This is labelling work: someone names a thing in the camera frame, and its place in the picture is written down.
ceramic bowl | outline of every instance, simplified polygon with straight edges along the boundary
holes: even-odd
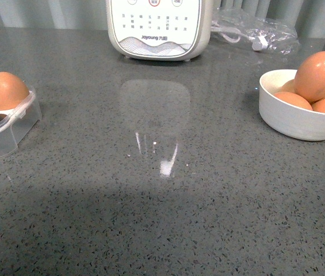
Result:
[[[325,113],[299,108],[274,96],[295,74],[296,70],[274,70],[261,76],[259,113],[270,127],[282,134],[305,141],[325,140]]]

white curtain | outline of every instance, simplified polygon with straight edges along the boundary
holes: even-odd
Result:
[[[281,20],[294,26],[299,37],[325,38],[325,0],[222,0],[221,6]]]
[[[325,0],[207,0],[294,26],[299,37],[325,38]],[[107,29],[105,0],[0,0],[0,26]]]

gray countertop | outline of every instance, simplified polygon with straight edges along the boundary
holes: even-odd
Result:
[[[43,113],[0,159],[0,275],[325,275],[325,141],[258,111],[263,73],[325,50],[300,42],[169,63],[104,31],[0,29],[0,71]]]

joyoung logo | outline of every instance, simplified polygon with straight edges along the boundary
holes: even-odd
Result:
[[[145,40],[167,40],[167,36],[142,36],[142,39]]]

plastic bag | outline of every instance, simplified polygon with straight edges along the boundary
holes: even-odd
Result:
[[[295,28],[277,20],[253,17],[242,9],[215,10],[211,37],[257,52],[287,55],[300,48]]]

